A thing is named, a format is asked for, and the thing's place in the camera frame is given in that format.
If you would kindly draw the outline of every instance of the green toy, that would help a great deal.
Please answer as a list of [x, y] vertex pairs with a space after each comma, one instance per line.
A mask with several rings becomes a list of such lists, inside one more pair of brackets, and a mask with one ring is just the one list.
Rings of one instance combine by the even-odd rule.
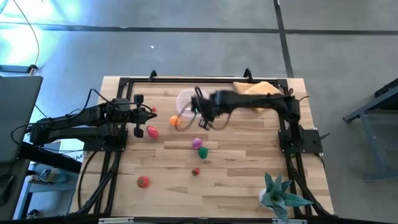
[[206, 147], [201, 147], [201, 148], [198, 150], [198, 154], [199, 154], [199, 156], [201, 157], [201, 159], [206, 159], [207, 153], [208, 153], [208, 149], [207, 149]]

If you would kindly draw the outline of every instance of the clear plastic bowl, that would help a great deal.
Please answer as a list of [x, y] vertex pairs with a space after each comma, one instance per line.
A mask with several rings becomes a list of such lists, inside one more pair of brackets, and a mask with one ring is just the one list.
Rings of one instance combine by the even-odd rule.
[[[201, 90], [203, 97], [204, 98], [209, 98], [207, 92]], [[195, 89], [184, 89], [180, 92], [180, 94], [178, 94], [177, 97], [177, 114], [181, 113], [181, 110], [184, 110], [182, 112], [182, 116], [186, 117], [186, 118], [193, 118], [194, 117], [194, 113], [191, 112], [191, 106], [188, 106], [184, 109], [184, 106], [186, 106], [187, 104], [189, 104], [191, 102], [191, 97], [192, 96], [196, 96], [197, 93], [195, 92]]]

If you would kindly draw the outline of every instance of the pink toy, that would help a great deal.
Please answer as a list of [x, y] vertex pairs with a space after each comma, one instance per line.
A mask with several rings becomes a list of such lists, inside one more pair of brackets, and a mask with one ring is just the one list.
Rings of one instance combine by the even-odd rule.
[[201, 139], [200, 138], [195, 138], [192, 141], [192, 148], [195, 149], [195, 150], [199, 150], [201, 148], [201, 144], [202, 144]]
[[149, 134], [150, 137], [152, 137], [152, 138], [154, 138], [154, 139], [159, 138], [159, 132], [158, 132], [158, 130], [157, 130], [155, 127], [153, 127], [153, 126], [148, 126], [148, 127], [147, 127], [147, 132], [148, 132], [148, 134]]

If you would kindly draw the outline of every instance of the red strawberry toy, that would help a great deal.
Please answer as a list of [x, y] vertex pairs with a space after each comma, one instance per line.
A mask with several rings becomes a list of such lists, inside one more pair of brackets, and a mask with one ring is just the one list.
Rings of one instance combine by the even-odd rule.
[[199, 175], [199, 173], [200, 173], [200, 169], [199, 168], [194, 168], [193, 170], [192, 170], [192, 175], [193, 176], [197, 176], [197, 175]]

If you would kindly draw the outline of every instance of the yellow cloth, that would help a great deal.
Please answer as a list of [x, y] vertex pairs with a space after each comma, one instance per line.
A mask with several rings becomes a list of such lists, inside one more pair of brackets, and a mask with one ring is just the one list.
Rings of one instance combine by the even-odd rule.
[[[268, 82], [260, 82], [257, 84], [249, 84], [249, 83], [233, 83], [235, 90], [239, 94], [245, 95], [266, 95], [280, 93], [280, 91], [275, 88], [273, 85], [269, 84]], [[264, 110], [264, 108], [253, 108], [255, 112], [260, 113]]]

